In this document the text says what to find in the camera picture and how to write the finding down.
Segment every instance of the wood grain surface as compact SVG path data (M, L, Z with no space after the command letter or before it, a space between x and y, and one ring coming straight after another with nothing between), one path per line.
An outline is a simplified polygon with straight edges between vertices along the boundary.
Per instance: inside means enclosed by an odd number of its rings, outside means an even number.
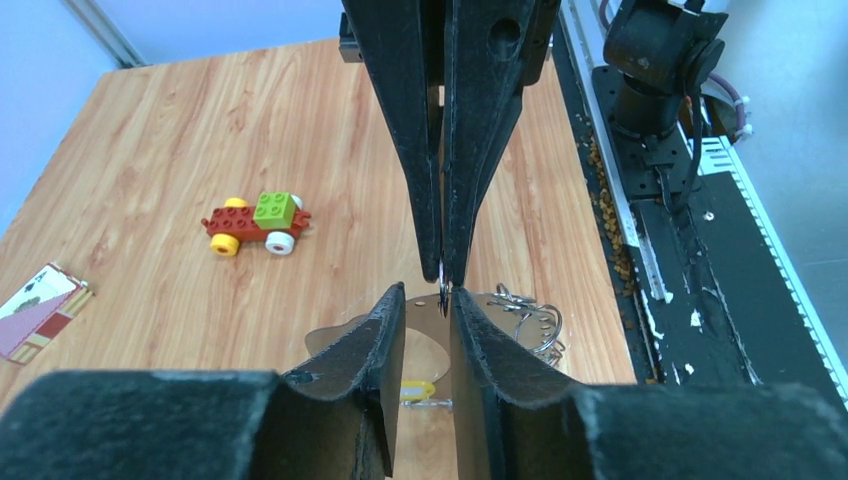
M0 297L48 261L97 296L28 366L0 364L0 404L57 368L285 371L308 357L308 332L368 311L391 283L435 293L368 76L337 45L104 75L0 243ZM313 214L292 255L209 251L201 217L280 190ZM550 63L477 224L467 286L498 282L561 308L564 371L634 381ZM449 412L401 409L398 428L396 478L456 478Z

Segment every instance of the lego toy car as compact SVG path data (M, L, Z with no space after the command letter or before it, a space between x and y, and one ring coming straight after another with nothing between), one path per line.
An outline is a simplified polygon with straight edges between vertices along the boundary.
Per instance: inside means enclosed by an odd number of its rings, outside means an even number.
M217 255L231 257L244 242L265 242L274 255L288 255L311 217L296 195L272 192L260 195L255 207L241 198L229 198L200 223L212 237L209 248Z

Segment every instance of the black mounting plate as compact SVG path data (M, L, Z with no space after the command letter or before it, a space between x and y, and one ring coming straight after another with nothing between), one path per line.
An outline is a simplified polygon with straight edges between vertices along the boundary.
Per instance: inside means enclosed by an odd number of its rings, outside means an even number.
M607 127L587 121L585 90L572 62L573 54L565 34L560 23L554 29L553 60L571 120L572 134L578 140L577 152L587 187L590 194L597 198L606 185L599 182L596 167L591 164L590 143L593 130ZM593 85L598 103L610 115L610 104L615 95L609 91L618 91L621 74L612 68L604 72L602 68L594 71ZM598 77L607 77L605 79L610 80L613 86L598 82ZM675 131L669 140L672 137L683 146L679 131ZM616 137L612 133L610 138L614 143ZM621 158L618 147L615 153ZM688 168L689 155L683 155L681 160L685 160L681 162L682 166ZM626 178L620 165L619 172ZM750 365L760 381L766 384L799 383L814 388L837 410L848 415L840 392L807 332L808 327L795 305L793 293L785 284L786 274L775 264L759 231L758 220L749 210L745 194L727 172L700 177L699 182L695 185L698 191L693 191L689 208L682 212L682 216L691 220L683 228L670 218L662 205L650 201L653 199L634 201L636 199L631 197L628 202L630 213L638 217L640 234L647 234L651 239L666 289L674 294L671 303L666 304L646 292L648 308L655 323L653 329L650 322L639 318L645 313L643 305L640 305L639 293L633 296L623 277L615 270L615 251L611 239L605 235L603 221L599 221L601 243L610 258L610 279L616 289L622 328L637 379L640 383L671 385L676 385L679 380L681 385L685 383L687 386L748 383L750 374L745 370ZM593 209L599 217L600 207L595 204ZM706 212L712 213L710 219L706 218ZM624 250L630 256L640 283L647 285L644 277L647 270L639 248L625 246ZM720 282L720 299L723 297L723 301L719 302L720 305L713 303L712 307L720 306L721 311L708 308L710 305L703 303L710 300L710 292L703 289L687 291L687 282L698 276L693 275L698 272L712 275ZM696 309L701 314L704 334L698 327L692 326L691 315ZM710 327L706 324L710 321L724 326L732 322L738 342L732 341L726 334L723 338L721 334L707 338ZM654 335L652 330L663 338ZM739 342L744 346L747 361L742 359L740 362L738 346L733 345ZM694 373L688 371L687 364L691 365Z
M674 130L668 137L654 140L635 139L615 127L615 99L624 83L621 72L613 67L592 70L592 85L605 120L607 135L615 149L616 164L621 175L624 193L630 200L662 195L654 167L668 172L671 193L680 193L686 182L691 161L683 135ZM694 190L700 188L696 180Z

